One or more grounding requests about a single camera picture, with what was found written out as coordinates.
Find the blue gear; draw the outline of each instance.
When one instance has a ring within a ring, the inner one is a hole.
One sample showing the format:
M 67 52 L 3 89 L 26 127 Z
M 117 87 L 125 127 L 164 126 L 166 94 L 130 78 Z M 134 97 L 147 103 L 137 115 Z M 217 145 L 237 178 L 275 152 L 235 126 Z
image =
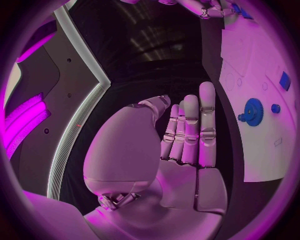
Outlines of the blue gear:
M 244 119 L 249 126 L 258 126 L 264 117 L 264 107 L 257 98 L 250 98 L 244 110 Z

